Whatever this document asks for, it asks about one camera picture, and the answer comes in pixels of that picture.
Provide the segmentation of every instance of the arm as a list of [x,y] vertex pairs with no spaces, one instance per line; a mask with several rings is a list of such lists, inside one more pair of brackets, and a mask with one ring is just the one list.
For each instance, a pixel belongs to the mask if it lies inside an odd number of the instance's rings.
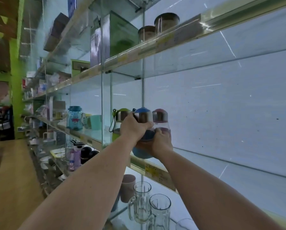
[[20,230],[102,229],[118,195],[130,152],[152,123],[131,112],[121,136],[59,185]]
[[175,153],[169,134],[157,131],[152,152],[168,170],[200,230],[282,229],[235,189]]

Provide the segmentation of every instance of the display case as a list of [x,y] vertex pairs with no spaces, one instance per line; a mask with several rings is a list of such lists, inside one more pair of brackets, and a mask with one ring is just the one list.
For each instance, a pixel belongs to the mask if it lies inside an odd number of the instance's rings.
[[[69,15],[68,0],[43,0],[23,89],[44,100],[34,117],[101,152],[114,110],[161,108],[177,153],[286,223],[286,0],[76,2]],[[128,167],[171,199],[172,221],[190,218],[159,160],[131,153]]]

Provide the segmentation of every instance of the person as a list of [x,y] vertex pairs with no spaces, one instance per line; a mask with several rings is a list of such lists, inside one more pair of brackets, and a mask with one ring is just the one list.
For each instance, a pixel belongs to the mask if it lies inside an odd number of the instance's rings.
[[157,130],[151,143],[137,144],[152,126],[138,123],[131,112],[120,137],[59,185],[19,229],[102,229],[135,145],[164,164],[200,230],[282,229],[232,187],[175,153],[168,133]]

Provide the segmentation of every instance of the floor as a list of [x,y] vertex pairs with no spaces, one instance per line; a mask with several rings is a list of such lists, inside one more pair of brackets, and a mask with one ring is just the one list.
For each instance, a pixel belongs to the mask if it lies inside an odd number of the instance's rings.
[[0,230],[18,229],[43,200],[26,141],[0,141]]

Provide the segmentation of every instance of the stainless steel cap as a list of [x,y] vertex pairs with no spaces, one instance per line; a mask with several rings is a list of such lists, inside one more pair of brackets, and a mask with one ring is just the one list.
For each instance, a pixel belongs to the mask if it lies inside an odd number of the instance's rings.
[[134,117],[137,119],[138,123],[147,123],[153,121],[152,112],[145,107],[135,110]]
[[115,121],[116,122],[122,122],[128,115],[128,111],[126,110],[118,110],[116,111],[116,117]]
[[153,111],[153,121],[155,123],[167,123],[168,113],[164,109],[156,109]]

